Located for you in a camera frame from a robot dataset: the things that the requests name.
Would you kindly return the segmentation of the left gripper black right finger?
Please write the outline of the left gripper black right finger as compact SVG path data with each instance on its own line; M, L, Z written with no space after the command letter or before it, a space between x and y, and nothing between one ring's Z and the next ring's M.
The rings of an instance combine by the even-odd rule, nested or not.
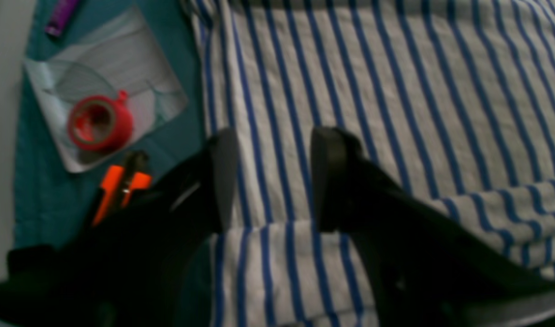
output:
M407 195L339 129L312 130L315 223L355 246L382 327L555 327L555 282Z

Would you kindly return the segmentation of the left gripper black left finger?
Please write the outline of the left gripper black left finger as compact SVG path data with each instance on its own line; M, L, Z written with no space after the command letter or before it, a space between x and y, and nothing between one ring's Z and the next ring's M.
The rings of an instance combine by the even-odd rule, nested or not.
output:
M188 266L229 226L239 141L225 128L124 209L0 283L21 327L171 327Z

